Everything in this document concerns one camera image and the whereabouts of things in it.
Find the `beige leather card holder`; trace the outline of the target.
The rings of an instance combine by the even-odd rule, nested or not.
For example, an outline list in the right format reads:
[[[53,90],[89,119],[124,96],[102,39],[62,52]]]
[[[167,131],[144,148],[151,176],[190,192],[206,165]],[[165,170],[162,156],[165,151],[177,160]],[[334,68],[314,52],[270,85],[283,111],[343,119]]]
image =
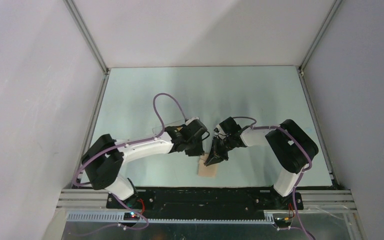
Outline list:
[[[215,178],[217,175],[218,166],[216,164],[206,166],[205,162],[208,159],[208,154],[201,155],[198,161],[197,175],[206,178]]]

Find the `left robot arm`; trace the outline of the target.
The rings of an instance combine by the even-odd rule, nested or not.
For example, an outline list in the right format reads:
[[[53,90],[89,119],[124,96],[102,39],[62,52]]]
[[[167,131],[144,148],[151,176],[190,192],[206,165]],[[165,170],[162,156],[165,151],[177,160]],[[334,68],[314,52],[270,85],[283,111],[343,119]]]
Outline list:
[[[125,208],[138,202],[133,182],[120,172],[122,166],[153,155],[184,152],[188,157],[204,154],[203,141],[209,136],[207,127],[198,117],[181,125],[168,125],[151,137],[130,142],[116,141],[104,134],[81,157],[81,170],[88,177],[87,185],[94,190],[107,190]]]

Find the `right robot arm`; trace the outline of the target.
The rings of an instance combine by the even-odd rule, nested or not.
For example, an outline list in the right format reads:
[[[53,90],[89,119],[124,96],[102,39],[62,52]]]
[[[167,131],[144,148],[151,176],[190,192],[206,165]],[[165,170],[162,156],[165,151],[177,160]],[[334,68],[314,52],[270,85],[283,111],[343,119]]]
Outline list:
[[[236,148],[269,145],[282,169],[273,185],[271,204],[284,209],[291,202],[290,194],[298,186],[304,172],[312,168],[319,153],[316,143],[295,121],[286,119],[280,125],[241,127],[238,117],[228,117],[214,129],[210,151],[204,166],[219,164],[229,159],[229,151]]]

